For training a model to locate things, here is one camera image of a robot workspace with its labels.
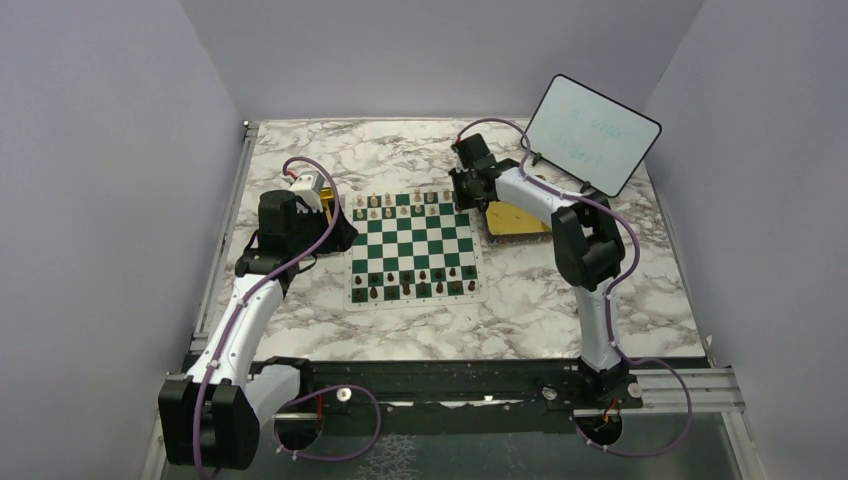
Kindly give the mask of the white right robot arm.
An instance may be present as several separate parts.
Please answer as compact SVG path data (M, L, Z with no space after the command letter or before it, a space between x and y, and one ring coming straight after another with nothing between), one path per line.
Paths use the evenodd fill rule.
M589 406L604 405L628 375L609 292L621 273L625 247L608 201L602 195L568 193L529 174L515 160L497 161L479 134L456 141L452 150L459 161L449 171L458 211L484 212L500 202L550 228L556 267L573 287L577 301L581 334L577 393Z

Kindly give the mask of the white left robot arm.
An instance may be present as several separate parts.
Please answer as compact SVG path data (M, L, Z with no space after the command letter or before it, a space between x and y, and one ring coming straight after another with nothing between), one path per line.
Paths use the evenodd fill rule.
M232 293L218 327L184 378L164 382L158 407L166 458L173 465L244 470L262 426L282 404L313 401L314 384L293 363L250 381L271 315L282 305L306 257L349 250L357 230L335 196L272 190L261 195L259 226L235 263Z

